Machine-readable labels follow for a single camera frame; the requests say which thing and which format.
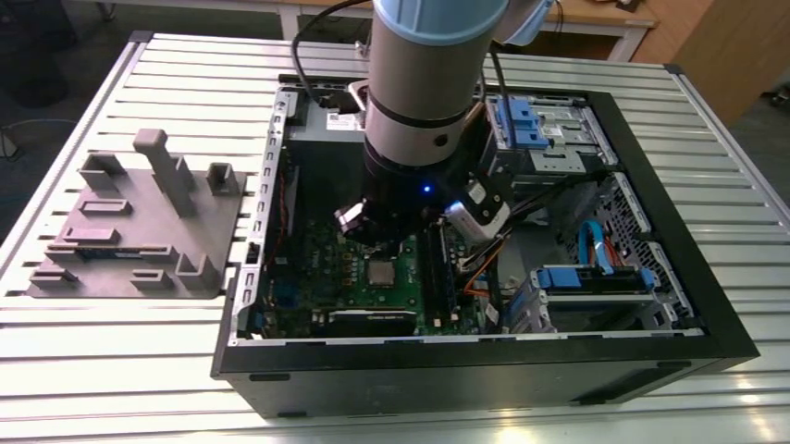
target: sticker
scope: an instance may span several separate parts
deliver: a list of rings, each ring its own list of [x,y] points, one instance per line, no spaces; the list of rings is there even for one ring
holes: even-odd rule
[[[541,128],[541,130],[543,131],[543,135],[547,137],[563,137],[563,131],[558,126],[545,126]]]
[[[486,188],[483,188],[481,182],[474,182],[474,185],[471,185],[471,189],[469,190],[469,197],[477,204],[479,204],[486,198]]]
[[[361,131],[362,127],[354,114],[327,113],[326,128],[330,131]]]
[[[491,319],[491,322],[497,324],[499,322],[499,312],[494,308],[493,304],[486,306],[486,316]]]

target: blue cable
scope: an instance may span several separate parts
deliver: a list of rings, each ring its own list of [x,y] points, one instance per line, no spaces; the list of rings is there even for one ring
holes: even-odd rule
[[[593,241],[595,242],[595,258],[598,265],[603,269],[605,275],[615,273],[615,269],[609,264],[609,257],[606,256],[606,247],[603,244],[603,227],[598,220],[587,219],[579,228],[579,263],[590,264],[590,257],[587,256],[587,232],[593,234]]]

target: motherboard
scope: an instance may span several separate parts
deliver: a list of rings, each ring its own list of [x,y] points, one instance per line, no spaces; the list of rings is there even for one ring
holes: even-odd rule
[[[467,245],[451,228],[442,234],[453,271]],[[288,259],[278,258],[270,285],[260,287],[267,336],[334,337],[347,329],[370,336],[470,333],[477,327],[471,307],[455,306],[450,322],[434,319],[426,309],[426,298],[435,295],[423,293],[419,244],[411,236],[398,255],[386,256],[340,236],[331,221],[307,220]]]

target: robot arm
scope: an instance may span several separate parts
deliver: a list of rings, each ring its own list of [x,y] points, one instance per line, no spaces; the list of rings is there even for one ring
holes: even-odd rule
[[[498,23],[525,4],[551,1],[374,0],[363,199],[336,212],[355,241],[401,243],[442,214],[471,241],[499,232],[506,199],[457,148]]]

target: slotted aluminum surface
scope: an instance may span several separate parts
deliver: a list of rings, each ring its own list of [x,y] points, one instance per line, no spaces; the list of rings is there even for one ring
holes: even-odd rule
[[[312,74],[363,77],[348,45],[303,43]],[[131,43],[0,250],[0,438],[212,442],[772,442],[790,437],[786,208],[694,91],[662,67],[503,56],[513,86],[611,93],[764,355],[619,406],[263,420],[208,377],[223,298],[35,300],[27,277],[75,204],[87,154],[127,167],[140,127],[190,167],[256,171],[288,44],[158,34]],[[486,63],[493,84],[494,72]],[[243,213],[254,211],[254,197]],[[244,236],[247,220],[239,219]],[[240,260],[243,242],[231,249]],[[485,381],[470,381],[485,384]]]

